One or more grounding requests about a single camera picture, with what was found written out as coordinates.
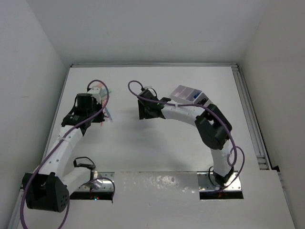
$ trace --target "white wall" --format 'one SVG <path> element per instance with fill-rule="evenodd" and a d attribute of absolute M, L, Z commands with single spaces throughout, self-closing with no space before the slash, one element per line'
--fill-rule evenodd
<path fill-rule="evenodd" d="M 27 0 L 66 62 L 237 62 L 269 0 Z"/>
<path fill-rule="evenodd" d="M 0 229 L 41 160 L 67 69 L 25 0 L 0 5 Z"/>
<path fill-rule="evenodd" d="M 274 0 L 242 68 L 273 165 L 279 165 L 297 228 L 305 228 L 305 1 Z"/>

